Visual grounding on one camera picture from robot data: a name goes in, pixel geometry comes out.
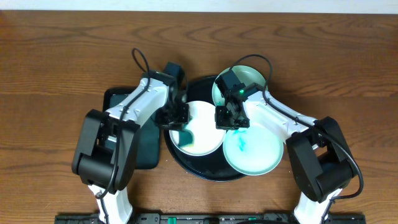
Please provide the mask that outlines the green yellow sponge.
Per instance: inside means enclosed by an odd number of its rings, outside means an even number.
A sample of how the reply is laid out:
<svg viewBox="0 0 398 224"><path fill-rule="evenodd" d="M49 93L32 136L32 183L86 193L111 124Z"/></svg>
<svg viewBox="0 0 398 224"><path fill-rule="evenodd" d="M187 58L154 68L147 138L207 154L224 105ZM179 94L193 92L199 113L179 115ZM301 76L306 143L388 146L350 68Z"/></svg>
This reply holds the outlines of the green yellow sponge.
<svg viewBox="0 0 398 224"><path fill-rule="evenodd" d="M181 130L178 132L178 146L190 146L194 142L193 133L190 130Z"/></svg>

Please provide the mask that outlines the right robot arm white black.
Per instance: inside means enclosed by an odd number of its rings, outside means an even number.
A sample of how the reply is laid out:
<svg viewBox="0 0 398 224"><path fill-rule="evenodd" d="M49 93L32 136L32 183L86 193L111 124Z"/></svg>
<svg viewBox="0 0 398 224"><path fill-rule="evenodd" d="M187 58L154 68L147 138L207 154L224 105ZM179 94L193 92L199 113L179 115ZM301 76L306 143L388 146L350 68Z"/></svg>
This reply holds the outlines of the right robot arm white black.
<svg viewBox="0 0 398 224"><path fill-rule="evenodd" d="M284 140L293 175L301 190L294 210L299 223L326 223L328 212L351 179L363 178L338 123L302 115L264 91L239 90L216 107L218 129L248 128L257 123Z"/></svg>

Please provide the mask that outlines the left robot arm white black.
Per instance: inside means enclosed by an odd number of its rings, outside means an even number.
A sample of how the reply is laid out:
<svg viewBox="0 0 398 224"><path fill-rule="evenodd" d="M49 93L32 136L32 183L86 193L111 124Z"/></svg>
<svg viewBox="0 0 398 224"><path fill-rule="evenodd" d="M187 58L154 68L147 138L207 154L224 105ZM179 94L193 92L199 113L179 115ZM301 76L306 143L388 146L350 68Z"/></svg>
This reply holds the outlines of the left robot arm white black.
<svg viewBox="0 0 398 224"><path fill-rule="evenodd" d="M139 86L106 111L91 110L83 121L72 171L94 193L102 223L127 223L133 207L127 183L136 167L143 125L155 116L161 129L181 130L188 105L180 90L184 72L145 72Z"/></svg>

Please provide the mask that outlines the white plate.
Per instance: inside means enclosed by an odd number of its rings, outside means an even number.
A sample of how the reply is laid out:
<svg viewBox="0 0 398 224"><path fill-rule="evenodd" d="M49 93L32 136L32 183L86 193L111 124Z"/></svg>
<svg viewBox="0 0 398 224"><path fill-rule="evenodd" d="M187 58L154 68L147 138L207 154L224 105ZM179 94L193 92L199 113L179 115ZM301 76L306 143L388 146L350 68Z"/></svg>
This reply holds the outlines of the white plate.
<svg viewBox="0 0 398 224"><path fill-rule="evenodd" d="M226 131L216 129L215 106L205 101L191 101L189 105L189 121L183 130L193 133L194 142L190 146L178 146L178 132L169 131L172 144L189 156L205 156L216 151L223 143Z"/></svg>

